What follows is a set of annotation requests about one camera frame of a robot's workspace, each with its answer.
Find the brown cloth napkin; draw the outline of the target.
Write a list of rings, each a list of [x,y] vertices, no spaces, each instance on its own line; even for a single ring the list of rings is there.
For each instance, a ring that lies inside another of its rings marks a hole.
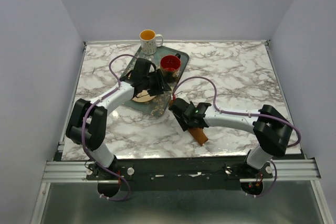
[[[193,137],[193,139],[200,145],[203,146],[205,142],[208,141],[208,137],[205,135],[203,129],[201,128],[194,128],[187,130],[190,135]]]

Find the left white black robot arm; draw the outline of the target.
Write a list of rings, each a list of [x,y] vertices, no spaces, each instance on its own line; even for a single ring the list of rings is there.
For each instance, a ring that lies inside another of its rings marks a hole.
[[[87,156],[99,167],[98,173],[104,179],[112,179],[117,171],[114,164],[116,156],[104,143],[107,117],[142,91],[157,96],[171,91],[171,88],[153,62],[137,58],[133,69],[118,78],[113,88],[90,101],[79,99],[74,103],[66,137],[82,146]]]

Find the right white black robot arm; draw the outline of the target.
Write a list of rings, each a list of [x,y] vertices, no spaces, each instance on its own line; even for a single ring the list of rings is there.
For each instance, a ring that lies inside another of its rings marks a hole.
[[[242,173],[249,178],[259,174],[273,157],[283,157],[292,135],[291,124],[271,105],[255,113],[219,112],[210,103],[194,105],[176,98],[169,106],[183,131],[205,127],[227,127],[253,134],[258,145],[248,152],[241,165]]]

